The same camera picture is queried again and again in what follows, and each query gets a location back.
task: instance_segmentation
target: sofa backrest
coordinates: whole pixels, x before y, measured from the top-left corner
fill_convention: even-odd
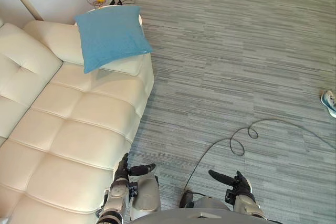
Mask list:
[[[9,137],[61,65],[48,48],[20,28],[0,26],[0,139]]]

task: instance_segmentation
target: sneaker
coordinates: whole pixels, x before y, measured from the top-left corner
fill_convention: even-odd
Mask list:
[[[321,102],[323,103],[324,106],[327,107],[330,115],[333,118],[336,118],[336,97],[330,90],[325,91],[322,94]]]

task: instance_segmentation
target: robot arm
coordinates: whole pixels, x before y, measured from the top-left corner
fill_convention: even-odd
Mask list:
[[[209,174],[215,180],[233,187],[232,190],[226,190],[225,202],[233,205],[234,212],[259,217],[266,220],[264,212],[256,203],[255,197],[251,192],[250,183],[240,173],[240,171],[237,171],[237,176],[234,178],[217,173],[213,170],[209,170]]]
[[[127,162],[128,153],[119,162],[110,190],[105,194],[102,209],[98,211],[97,224],[123,224],[123,216],[129,206],[130,199],[138,194],[138,183],[130,182],[129,176],[144,175],[155,168],[155,164],[150,164],[133,166],[128,169]]]

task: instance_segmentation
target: sofa cushion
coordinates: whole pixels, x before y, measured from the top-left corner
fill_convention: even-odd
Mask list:
[[[84,65],[78,26],[34,20],[24,27],[24,31],[47,46],[61,60]],[[143,58],[148,55],[115,60],[100,68],[136,76]]]
[[[102,8],[79,16],[84,73],[131,56],[153,51],[138,22],[138,6]]]
[[[0,27],[0,137],[10,135],[61,64],[20,28]]]
[[[0,216],[94,223],[152,81],[64,63],[0,148]]]

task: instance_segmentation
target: sofa armrest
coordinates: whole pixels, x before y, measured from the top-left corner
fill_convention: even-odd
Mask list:
[[[77,26],[34,20],[24,27],[24,31],[43,43],[61,60],[84,64]],[[136,76],[144,57],[146,55],[116,60],[101,68]]]

